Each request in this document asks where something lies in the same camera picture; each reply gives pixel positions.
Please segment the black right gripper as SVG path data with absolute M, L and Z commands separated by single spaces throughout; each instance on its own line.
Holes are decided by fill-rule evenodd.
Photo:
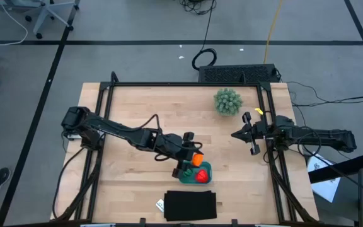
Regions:
M 257 139 L 265 139 L 267 135 L 267 125 L 262 121 L 251 124 L 251 115 L 249 112 L 245 112 L 242 116 L 242 120 L 245 123 L 244 126 L 231 134 L 233 138 L 240 139 L 245 143 L 250 143 L 251 155 L 257 155 L 260 153 L 260 147 L 256 143 Z

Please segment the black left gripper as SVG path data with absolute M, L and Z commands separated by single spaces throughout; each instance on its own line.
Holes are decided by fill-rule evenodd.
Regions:
M 183 172 L 191 172 L 194 169 L 191 164 L 193 155 L 195 153 L 202 154 L 199 148 L 195 147 L 193 138 L 193 132 L 186 132 L 183 137 L 176 134 L 165 134 L 163 136 L 168 157 L 178 162 L 173 170 L 173 176 L 181 176 Z

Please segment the orange toy fruit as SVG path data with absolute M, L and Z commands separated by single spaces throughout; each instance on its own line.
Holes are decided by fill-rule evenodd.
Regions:
M 200 167 L 203 162 L 204 156 L 203 154 L 195 153 L 192 157 L 191 164 L 196 167 Z

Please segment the red toy apple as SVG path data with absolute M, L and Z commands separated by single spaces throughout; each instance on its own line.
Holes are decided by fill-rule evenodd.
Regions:
M 207 183 L 209 176 L 206 170 L 201 169 L 195 174 L 195 181 L 198 183 Z

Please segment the teal plastic tupperware container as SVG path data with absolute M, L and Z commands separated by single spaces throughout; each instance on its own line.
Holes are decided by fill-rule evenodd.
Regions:
M 208 173 L 209 181 L 208 181 L 207 183 L 198 183 L 198 182 L 196 182 L 196 181 L 195 181 L 195 174 L 196 174 L 199 170 L 201 170 L 201 169 L 206 170 L 206 171 L 207 171 L 207 173 Z M 193 171 L 193 173 L 192 173 L 192 175 L 191 175 L 191 176 L 189 176 L 189 177 L 184 177 L 184 176 L 183 176 L 183 173 L 182 173 L 182 174 L 181 174 L 181 177 L 179 178 L 179 181 L 180 181 L 181 183 L 184 183 L 184 184 L 197 184 L 197 185 L 208 184 L 208 183 L 210 183 L 210 182 L 211 182 L 211 180 L 212 180 L 212 167 L 211 167 L 210 163 L 208 163 L 208 162 L 206 162 L 206 161 L 203 161 L 200 167 L 196 167 L 196 168 L 194 168 L 192 171 Z

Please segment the green spiky artificial plant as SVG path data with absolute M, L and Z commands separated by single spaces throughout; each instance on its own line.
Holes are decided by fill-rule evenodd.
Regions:
M 234 89 L 223 88 L 214 95 L 214 107 L 222 116 L 235 116 L 243 105 L 241 95 Z

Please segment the black cloth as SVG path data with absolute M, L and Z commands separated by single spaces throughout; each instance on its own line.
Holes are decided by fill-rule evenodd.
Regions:
M 169 190 L 164 194 L 167 221 L 199 221 L 217 218 L 216 193 Z

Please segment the black mesh computer case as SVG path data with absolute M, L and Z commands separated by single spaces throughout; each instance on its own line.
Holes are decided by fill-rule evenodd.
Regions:
M 280 74 L 274 64 L 202 66 L 199 82 L 204 83 L 278 83 Z

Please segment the white paper booklet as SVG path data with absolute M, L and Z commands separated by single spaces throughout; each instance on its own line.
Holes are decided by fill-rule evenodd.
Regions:
M 311 173 L 327 167 L 328 165 L 332 165 L 332 162 L 317 154 L 316 156 L 310 157 L 308 160 L 307 170 L 308 173 Z M 340 179 L 340 177 L 337 177 L 324 182 L 312 183 L 312 191 L 324 198 L 326 201 L 332 203 L 340 183 Z

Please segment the black beam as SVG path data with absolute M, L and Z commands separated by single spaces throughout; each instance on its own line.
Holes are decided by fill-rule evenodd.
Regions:
M 345 177 L 359 172 L 363 168 L 363 155 L 334 165 L 328 165 L 309 172 L 311 183 L 324 182 L 333 178 Z

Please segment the office chair base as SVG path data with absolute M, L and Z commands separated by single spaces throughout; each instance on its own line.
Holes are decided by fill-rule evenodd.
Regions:
M 70 31 L 73 30 L 73 26 L 69 25 L 66 20 L 61 18 L 54 9 L 63 6 L 72 6 L 75 10 L 79 9 L 80 0 L 69 0 L 67 2 L 56 3 L 56 0 L 0 0 L 0 8 L 2 8 L 8 16 L 8 9 L 21 9 L 27 12 L 38 12 L 38 17 L 33 27 L 33 33 L 37 39 L 42 39 L 42 34 L 39 32 L 40 27 L 47 17 L 51 20 L 58 19 L 66 28 Z

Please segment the black aluminium table frame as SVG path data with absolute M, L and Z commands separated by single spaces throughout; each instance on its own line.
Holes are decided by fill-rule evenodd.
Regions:
M 243 224 L 278 222 L 274 189 L 262 154 L 231 134 L 241 129 L 241 116 L 223 117 L 214 108 L 215 86 L 116 86 L 113 91 L 96 83 L 83 84 L 79 105 L 129 127 L 146 124 L 164 133 L 192 131 L 212 165 L 207 185 L 185 185 L 172 177 L 174 160 L 156 161 L 128 142 L 108 137 L 95 195 L 86 194 L 81 218 L 96 223 L 164 223 L 156 202 L 169 190 L 216 193 L 215 224 L 237 220 Z

